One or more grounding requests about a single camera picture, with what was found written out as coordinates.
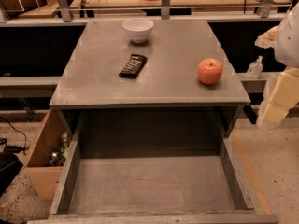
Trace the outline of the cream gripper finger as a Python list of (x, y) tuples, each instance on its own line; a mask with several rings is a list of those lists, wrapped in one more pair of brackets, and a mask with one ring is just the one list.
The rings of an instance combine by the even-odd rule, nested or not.
[(298, 103), (299, 68), (286, 68), (267, 79), (258, 110), (257, 126), (261, 129), (276, 128)]
[(254, 45), (264, 49), (273, 48), (276, 44), (277, 29), (278, 28), (274, 26), (262, 35), (260, 35), (255, 40)]

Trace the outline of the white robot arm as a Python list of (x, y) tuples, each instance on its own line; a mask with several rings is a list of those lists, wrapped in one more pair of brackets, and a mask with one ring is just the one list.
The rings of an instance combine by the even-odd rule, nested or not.
[(255, 44), (273, 47), (275, 59), (286, 66), (283, 72), (267, 79), (258, 110), (257, 126), (273, 129), (299, 103), (299, 4), (279, 26), (259, 36)]

